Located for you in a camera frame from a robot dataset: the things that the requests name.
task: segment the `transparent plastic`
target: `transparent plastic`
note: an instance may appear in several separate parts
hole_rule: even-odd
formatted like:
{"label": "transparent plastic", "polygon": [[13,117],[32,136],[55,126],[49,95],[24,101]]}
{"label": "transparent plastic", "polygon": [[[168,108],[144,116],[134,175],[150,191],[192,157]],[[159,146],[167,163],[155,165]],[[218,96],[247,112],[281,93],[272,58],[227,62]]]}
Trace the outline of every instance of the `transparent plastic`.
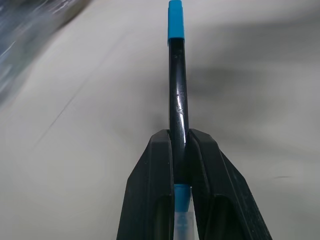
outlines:
{"label": "transparent plastic", "polygon": [[188,188],[188,191],[190,192],[190,197],[187,211],[175,208],[173,240],[195,240],[194,203],[191,196],[191,187]]}

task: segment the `white floor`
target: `white floor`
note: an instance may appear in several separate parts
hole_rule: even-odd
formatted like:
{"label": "white floor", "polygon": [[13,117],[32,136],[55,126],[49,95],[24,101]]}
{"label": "white floor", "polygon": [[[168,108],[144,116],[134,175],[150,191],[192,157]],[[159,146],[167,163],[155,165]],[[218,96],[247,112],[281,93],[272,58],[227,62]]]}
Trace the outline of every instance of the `white floor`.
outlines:
{"label": "white floor", "polygon": [[[305,2],[183,1],[190,126],[244,175],[274,240],[320,235],[320,34]],[[168,126],[167,7],[95,0],[36,60],[0,114],[1,240],[116,239],[127,177]]]}

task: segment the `blue marker cap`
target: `blue marker cap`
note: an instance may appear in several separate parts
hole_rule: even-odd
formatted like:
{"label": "blue marker cap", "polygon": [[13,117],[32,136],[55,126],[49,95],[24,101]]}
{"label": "blue marker cap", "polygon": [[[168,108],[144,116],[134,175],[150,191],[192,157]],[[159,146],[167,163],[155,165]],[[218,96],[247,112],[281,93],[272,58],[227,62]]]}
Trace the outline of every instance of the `blue marker cap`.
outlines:
{"label": "blue marker cap", "polygon": [[188,212],[191,198],[191,189],[188,184],[174,185],[174,211]]}
{"label": "blue marker cap", "polygon": [[168,8],[168,40],[185,39],[184,11],[181,0],[169,1]]}

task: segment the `floor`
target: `floor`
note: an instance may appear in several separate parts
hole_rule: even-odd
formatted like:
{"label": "floor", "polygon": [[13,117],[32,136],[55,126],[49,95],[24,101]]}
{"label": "floor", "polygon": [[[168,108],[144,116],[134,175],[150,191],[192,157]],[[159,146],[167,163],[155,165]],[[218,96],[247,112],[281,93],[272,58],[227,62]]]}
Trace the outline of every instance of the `floor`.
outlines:
{"label": "floor", "polygon": [[[190,126],[244,175],[275,240],[320,234],[312,4],[183,1]],[[116,239],[127,177],[168,127],[167,8],[94,0],[34,62],[0,113],[0,239]]]}

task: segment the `blurry object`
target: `blurry object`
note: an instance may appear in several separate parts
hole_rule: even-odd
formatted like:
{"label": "blurry object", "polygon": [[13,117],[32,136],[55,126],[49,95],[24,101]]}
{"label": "blurry object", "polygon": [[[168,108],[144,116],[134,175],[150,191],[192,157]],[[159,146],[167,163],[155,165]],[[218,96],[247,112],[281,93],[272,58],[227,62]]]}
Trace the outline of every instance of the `blurry object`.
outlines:
{"label": "blurry object", "polygon": [[59,27],[89,0],[0,0],[0,107],[24,79],[19,74],[35,59]]}

